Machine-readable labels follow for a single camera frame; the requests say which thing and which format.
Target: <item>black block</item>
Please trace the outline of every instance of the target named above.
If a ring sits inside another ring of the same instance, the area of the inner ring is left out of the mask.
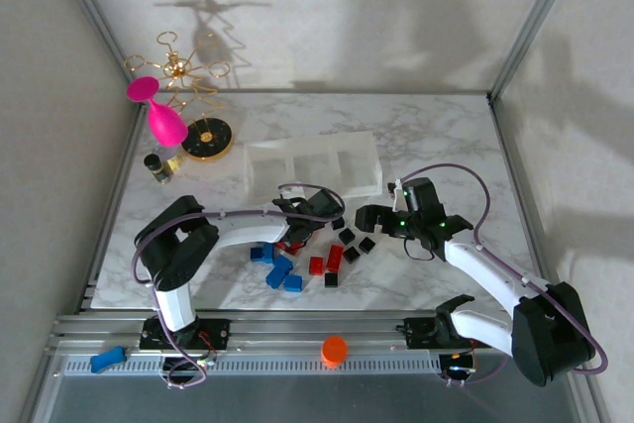
[[[340,228],[344,228],[346,226],[346,221],[344,220],[344,217],[339,217],[334,222],[330,222],[330,224],[333,226],[333,230],[339,230]]]
[[[325,282],[326,287],[337,287],[339,285],[339,277],[335,272],[327,272]]]
[[[372,251],[372,248],[374,248],[374,242],[368,237],[363,238],[359,243],[359,249],[366,255]]]
[[[347,228],[339,234],[339,239],[344,245],[348,245],[355,240],[355,234],[350,228]]]
[[[358,260],[360,256],[361,255],[355,247],[349,247],[347,250],[344,251],[344,258],[350,264]]]

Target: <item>metal frame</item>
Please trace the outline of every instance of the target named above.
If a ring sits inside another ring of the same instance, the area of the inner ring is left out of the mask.
[[[116,61],[122,76],[130,81],[133,75],[123,67],[124,55],[96,0],[77,0],[91,27],[104,42],[110,55]],[[509,152],[500,129],[496,108],[501,95],[513,74],[526,55],[555,0],[536,0],[524,22],[520,34],[515,40],[503,68],[494,81],[489,93],[489,104],[496,134],[500,141],[504,160],[513,184],[515,199],[521,211],[522,226],[529,240],[529,249],[539,271],[549,280],[556,280],[554,273],[544,265],[535,230],[538,224],[532,220],[534,215],[528,210],[527,193],[518,178],[516,159]],[[119,205],[128,179],[134,150],[141,135],[146,111],[140,110],[131,131],[126,152],[112,189],[109,206],[100,230],[99,240],[92,257],[86,279],[87,287],[77,312],[89,304],[92,287],[96,284],[99,268],[103,262],[109,236],[119,210]],[[139,351],[139,336],[143,322],[151,317],[150,311],[92,311],[78,315],[60,316],[53,323],[53,330],[47,342],[42,361],[28,395],[20,421],[43,419],[53,408],[55,389],[63,363],[68,356],[94,355],[115,345],[129,348],[133,356],[148,353]],[[403,336],[394,328],[404,317],[430,316],[431,311],[357,311],[357,312],[310,312],[310,311],[210,311],[199,312],[202,317],[229,318],[232,320],[232,338],[227,356],[265,356],[265,355],[314,355],[324,338],[332,333],[343,335],[351,347],[351,354],[405,354],[407,351]],[[166,352],[162,356],[175,355]],[[569,376],[572,397],[575,400],[581,421],[596,421],[597,398],[588,378]]]

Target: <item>pink wine glass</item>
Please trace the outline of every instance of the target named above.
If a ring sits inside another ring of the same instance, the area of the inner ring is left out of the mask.
[[[127,94],[128,98],[136,103],[150,102],[150,130],[162,146],[173,148],[187,137],[187,125],[173,109],[155,102],[153,98],[159,88],[160,83],[156,78],[144,76],[130,83]]]

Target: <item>black cable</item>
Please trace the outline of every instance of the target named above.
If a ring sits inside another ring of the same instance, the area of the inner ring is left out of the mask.
[[[430,257],[430,258],[428,258],[428,259],[424,259],[424,258],[415,258],[415,257],[412,257],[412,256],[409,254],[409,251],[407,250],[407,242],[409,242],[410,240],[411,240],[411,238],[404,238],[404,239],[403,239],[403,250],[405,250],[405,254],[406,254],[409,258],[411,258],[412,260],[415,260],[415,261],[417,261],[417,262],[430,262],[431,260],[433,260],[433,259],[436,257],[436,255],[434,255],[434,252],[432,252],[431,250],[428,250],[428,252],[429,252],[429,253],[430,253],[430,255],[431,255],[431,257]]]

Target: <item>blue block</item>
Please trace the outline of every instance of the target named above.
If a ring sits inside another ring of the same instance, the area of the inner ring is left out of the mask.
[[[90,358],[90,371],[92,373],[100,373],[112,366],[122,364],[126,361],[126,349],[124,347],[115,347],[108,352],[99,354]]]
[[[274,267],[273,271],[271,271],[266,277],[266,284],[273,289],[278,289],[281,282],[284,281],[285,276],[286,271],[284,271],[281,267]]]
[[[301,292],[301,276],[289,274],[284,278],[284,289],[292,292]]]
[[[289,274],[293,269],[293,263],[284,255],[277,255],[273,260],[273,266],[279,267],[284,270],[285,274]]]
[[[255,263],[263,263],[264,250],[262,248],[251,248],[251,261]]]
[[[264,262],[268,264],[273,263],[273,243],[264,243],[262,245],[264,251]]]

